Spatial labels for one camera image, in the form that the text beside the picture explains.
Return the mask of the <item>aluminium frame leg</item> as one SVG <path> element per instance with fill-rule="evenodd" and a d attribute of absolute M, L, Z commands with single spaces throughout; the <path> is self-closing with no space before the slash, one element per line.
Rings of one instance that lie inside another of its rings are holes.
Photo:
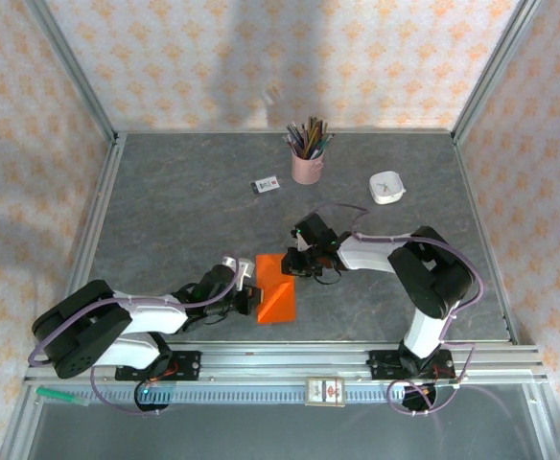
<path fill-rule="evenodd" d="M 544 460 L 560 460 L 560 411 L 547 382 L 524 383 L 523 390 Z"/>
<path fill-rule="evenodd" d="M 23 385 L 12 413 L 0 460 L 27 460 L 29 458 L 39 417 L 43 407 L 36 393 L 37 387 Z"/>

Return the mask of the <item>brown pencil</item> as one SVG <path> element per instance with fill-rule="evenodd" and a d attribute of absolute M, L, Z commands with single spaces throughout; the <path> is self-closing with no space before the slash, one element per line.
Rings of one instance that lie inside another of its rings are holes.
<path fill-rule="evenodd" d="M 312 153 L 313 143 L 316 140 L 318 132 L 318 119 L 316 116 L 309 118 L 309 128 L 307 131 L 307 144 L 305 145 L 305 154 L 309 158 Z"/>

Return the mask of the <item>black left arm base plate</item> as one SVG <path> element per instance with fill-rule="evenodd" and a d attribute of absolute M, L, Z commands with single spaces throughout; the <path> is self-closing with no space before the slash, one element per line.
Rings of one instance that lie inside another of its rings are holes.
<path fill-rule="evenodd" d="M 195 381 L 200 371 L 201 352 L 166 351 L 143 369 L 118 367 L 114 378 L 118 381 Z"/>

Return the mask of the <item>dark grey pen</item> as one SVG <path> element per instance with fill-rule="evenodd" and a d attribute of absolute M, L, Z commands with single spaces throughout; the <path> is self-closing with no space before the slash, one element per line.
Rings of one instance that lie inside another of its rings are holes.
<path fill-rule="evenodd" d="M 295 154 L 301 157 L 304 152 L 304 141 L 295 124 L 288 124 L 287 131 Z"/>

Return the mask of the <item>wide aluminium base rail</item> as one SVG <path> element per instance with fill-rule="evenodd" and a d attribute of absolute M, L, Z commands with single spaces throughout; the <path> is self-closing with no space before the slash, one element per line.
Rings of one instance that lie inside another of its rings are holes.
<path fill-rule="evenodd" d="M 337 376 L 349 382 L 370 381 L 365 364 L 372 350 L 398 350 L 376 342 L 186 342 L 176 351 L 201 352 L 199 379 L 226 383 L 294 382 Z M 457 375 L 465 384 L 542 382 L 543 360 L 533 345 L 508 343 L 449 344 Z"/>

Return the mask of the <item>aluminium table side rail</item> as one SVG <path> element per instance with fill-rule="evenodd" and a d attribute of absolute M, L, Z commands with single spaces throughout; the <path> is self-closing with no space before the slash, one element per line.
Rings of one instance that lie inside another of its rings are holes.
<path fill-rule="evenodd" d="M 69 296 L 88 281 L 127 137 L 126 132 L 118 132 L 115 140 L 108 147 L 95 193 L 88 208 L 64 297 Z"/>
<path fill-rule="evenodd" d="M 502 280 L 502 274 L 491 246 L 490 235 L 485 226 L 482 212 L 478 207 L 476 188 L 473 186 L 472 179 L 470 178 L 467 162 L 461 153 L 460 144 L 454 136 L 452 136 L 452 140 L 455 157 L 464 179 L 465 188 L 478 229 L 480 245 L 487 264 L 487 268 L 482 274 L 485 290 L 483 297 L 478 301 L 478 307 L 481 308 L 482 306 L 487 306 L 493 301 L 496 301 L 496 317 L 500 319 L 499 323 L 504 326 L 503 338 L 490 338 L 489 335 L 487 335 L 485 341 L 508 342 L 512 345 L 521 345 L 522 340 L 518 322 L 510 307 L 508 295 Z"/>

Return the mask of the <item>green marker pen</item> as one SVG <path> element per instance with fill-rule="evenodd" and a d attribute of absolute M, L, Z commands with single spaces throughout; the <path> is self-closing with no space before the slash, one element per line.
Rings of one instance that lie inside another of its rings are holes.
<path fill-rule="evenodd" d="M 35 392 L 40 397 L 49 398 L 64 403 L 76 404 L 83 407 L 88 407 L 90 405 L 89 399 L 51 388 L 37 387 Z"/>

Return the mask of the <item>aluminium frame post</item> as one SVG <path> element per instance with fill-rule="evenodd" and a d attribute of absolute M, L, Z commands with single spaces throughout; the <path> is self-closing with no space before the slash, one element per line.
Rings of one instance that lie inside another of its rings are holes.
<path fill-rule="evenodd" d="M 484 109 L 490 95 L 501 81 L 502 76 L 527 33 L 543 0 L 519 0 L 501 37 L 487 60 L 477 84 L 451 131 L 451 137 L 459 146 L 469 136 L 469 131 Z"/>
<path fill-rule="evenodd" d="M 41 31 L 45 34 L 71 82 L 74 83 L 93 121 L 107 142 L 114 144 L 118 137 L 117 131 L 110 122 L 101 101 L 84 73 L 47 1 L 24 0 L 24 2 L 33 14 Z"/>

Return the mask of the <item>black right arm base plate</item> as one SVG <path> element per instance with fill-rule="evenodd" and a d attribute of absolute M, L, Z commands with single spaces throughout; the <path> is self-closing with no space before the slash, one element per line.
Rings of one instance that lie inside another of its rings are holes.
<path fill-rule="evenodd" d="M 372 350 L 365 364 L 373 380 L 456 378 L 452 354 L 444 349 L 426 358 L 416 357 L 407 350 Z"/>

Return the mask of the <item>orange paper sheet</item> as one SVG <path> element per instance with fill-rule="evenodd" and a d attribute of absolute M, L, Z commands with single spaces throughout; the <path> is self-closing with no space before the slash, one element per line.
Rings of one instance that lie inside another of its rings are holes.
<path fill-rule="evenodd" d="M 262 291 L 257 323 L 277 324 L 296 318 L 295 278 L 282 272 L 282 254 L 256 256 L 256 287 Z"/>

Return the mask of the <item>teal green pen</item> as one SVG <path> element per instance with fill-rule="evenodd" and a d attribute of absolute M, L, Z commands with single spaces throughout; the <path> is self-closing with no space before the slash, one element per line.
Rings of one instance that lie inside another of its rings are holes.
<path fill-rule="evenodd" d="M 327 145 L 330 143 L 331 140 L 335 138 L 335 136 L 336 136 L 335 133 L 330 134 L 329 137 L 320 144 L 319 148 L 315 150 L 315 155 L 313 156 L 313 159 L 316 159 L 322 155 Z"/>

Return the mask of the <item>pink pen cup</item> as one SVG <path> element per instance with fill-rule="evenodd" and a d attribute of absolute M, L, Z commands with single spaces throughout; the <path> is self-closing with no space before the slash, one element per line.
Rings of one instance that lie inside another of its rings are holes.
<path fill-rule="evenodd" d="M 301 185 L 313 185 L 321 177 L 324 167 L 324 152 L 316 149 L 310 152 L 291 145 L 292 150 L 292 178 Z"/>

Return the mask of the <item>label tag on rail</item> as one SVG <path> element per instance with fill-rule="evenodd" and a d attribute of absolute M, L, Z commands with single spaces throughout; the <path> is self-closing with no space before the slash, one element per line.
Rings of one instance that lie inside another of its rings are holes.
<path fill-rule="evenodd" d="M 341 378 L 307 378 L 305 404 L 310 406 L 346 406 L 346 384 Z"/>

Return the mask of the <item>black white printed card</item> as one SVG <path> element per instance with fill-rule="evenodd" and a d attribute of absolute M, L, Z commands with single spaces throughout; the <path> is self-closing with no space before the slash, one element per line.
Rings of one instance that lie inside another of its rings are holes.
<path fill-rule="evenodd" d="M 250 183 L 255 195 L 260 195 L 280 188 L 279 181 L 275 175 L 254 180 Z"/>

